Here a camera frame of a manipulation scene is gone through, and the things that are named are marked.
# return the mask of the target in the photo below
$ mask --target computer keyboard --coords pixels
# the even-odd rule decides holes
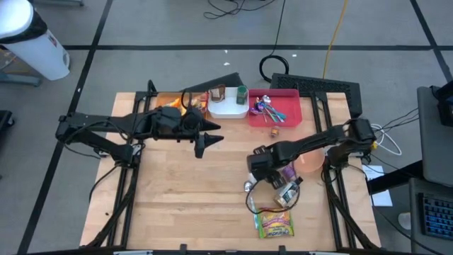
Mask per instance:
[[[418,197],[422,233],[453,240],[453,201],[424,193],[419,193]]]

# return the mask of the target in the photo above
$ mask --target wooden table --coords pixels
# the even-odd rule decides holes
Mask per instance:
[[[131,113],[133,99],[134,93],[118,93],[112,115]],[[328,93],[328,102],[334,125],[350,118],[343,93]],[[315,133],[311,101],[301,98],[300,104],[302,122],[295,128],[282,129],[276,140],[269,137],[268,127],[250,127],[246,119],[214,119],[222,128],[209,134],[223,135],[225,139],[207,148],[202,159],[195,158],[193,144],[189,142],[146,140],[127,248],[175,250],[180,244],[187,244],[190,250],[275,251],[279,245],[285,245],[288,251],[334,251],[328,200],[320,170],[301,175],[304,182],[300,199],[291,211],[294,237],[259,239],[253,215],[244,205],[246,155],[260,145],[298,140]],[[108,134],[107,138],[124,143],[118,134]],[[358,159],[351,158],[350,164],[362,167]],[[97,178],[112,165],[110,158],[102,159]],[[110,217],[119,176],[117,170],[94,191],[81,244],[90,242]],[[350,214],[370,240],[380,246],[363,173],[349,167],[343,170],[343,177]],[[271,185],[262,182],[256,187],[253,199],[257,205],[274,205],[274,194]],[[346,247],[344,222],[339,213],[338,216]],[[122,224],[120,219],[116,244],[120,243]]]

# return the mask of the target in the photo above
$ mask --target pink tray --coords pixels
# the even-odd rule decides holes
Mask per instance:
[[[295,127],[302,121],[302,110],[300,108],[299,92],[296,89],[249,89],[248,103],[250,108],[255,107],[256,98],[264,95],[270,97],[270,105],[275,110],[284,113],[287,118],[282,122],[274,122],[269,115],[266,115],[268,122],[264,121],[262,114],[254,115],[248,112],[248,124],[252,127]]]

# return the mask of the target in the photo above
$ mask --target white paper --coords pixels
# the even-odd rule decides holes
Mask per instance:
[[[364,165],[363,171],[367,175],[368,181],[384,175],[384,174],[381,174],[381,173],[384,173],[382,166],[370,166],[370,165],[365,166]],[[394,206],[393,203],[391,202],[389,190],[374,194],[373,201],[374,201],[375,206]]]

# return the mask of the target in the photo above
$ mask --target snack bag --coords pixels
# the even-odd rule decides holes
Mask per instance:
[[[260,238],[294,236],[291,214],[286,212],[262,212],[258,216]]]

